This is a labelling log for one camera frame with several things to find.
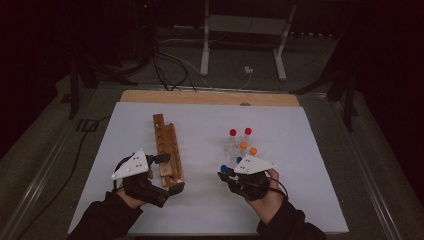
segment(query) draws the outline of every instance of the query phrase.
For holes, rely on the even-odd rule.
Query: black sleeve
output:
[[[315,240],[326,239],[316,226],[305,223],[305,214],[285,201],[272,220],[265,225],[259,222],[257,232],[267,240]]]
[[[115,239],[127,235],[143,211],[130,208],[118,195],[107,192],[103,202],[93,202],[85,210],[68,240]]]

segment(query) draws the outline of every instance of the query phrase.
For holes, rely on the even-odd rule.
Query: blue cap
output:
[[[221,165],[221,172],[225,173],[227,171],[227,168],[228,168],[227,166]]]

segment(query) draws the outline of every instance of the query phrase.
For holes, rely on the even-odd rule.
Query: dark background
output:
[[[116,54],[110,51],[114,49],[113,41],[108,41],[113,34],[104,18],[101,7],[104,2],[39,0],[0,3],[0,157],[56,96],[54,84],[69,74],[69,51],[81,47],[93,51],[94,55],[106,54],[113,59]],[[243,1],[211,2],[211,9],[222,13],[228,11],[228,5],[243,5]],[[202,1],[150,3],[157,24],[162,27],[199,27],[203,24]],[[270,17],[279,14],[278,8],[270,11],[267,4],[268,1],[261,1],[254,12],[245,10],[246,14]],[[281,3],[281,9],[286,9],[284,4]],[[187,7],[192,14],[187,14]],[[325,73],[350,64],[355,53],[365,53],[358,65],[357,90],[364,94],[422,203],[423,12],[420,1],[301,1],[291,29],[295,36],[313,33],[341,37]],[[125,23],[123,18],[119,24],[125,26]]]

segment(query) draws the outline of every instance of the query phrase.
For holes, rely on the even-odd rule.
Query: hand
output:
[[[116,191],[116,195],[120,196],[122,200],[132,209],[137,209],[146,204],[146,202],[143,202],[139,199],[134,199],[127,194],[125,194],[125,190],[123,188]]]
[[[274,169],[267,170],[269,176],[277,181],[279,181],[279,174]],[[280,190],[278,182],[270,180],[269,187]],[[247,201],[247,203],[255,210],[259,218],[265,224],[268,224],[274,215],[280,209],[281,204],[283,204],[283,196],[274,191],[268,191],[265,197],[255,201]]]

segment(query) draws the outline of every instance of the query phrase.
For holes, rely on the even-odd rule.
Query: person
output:
[[[267,170],[272,179],[279,181],[279,173]],[[270,181],[270,188],[279,189],[277,181]],[[267,240],[321,240],[325,234],[316,226],[305,222],[305,214],[297,210],[283,196],[268,191],[262,199],[247,203],[259,216],[256,231]],[[138,217],[145,202],[133,199],[123,189],[107,192],[103,202],[93,202],[84,212],[80,222],[69,234],[68,240],[115,239],[124,237]]]

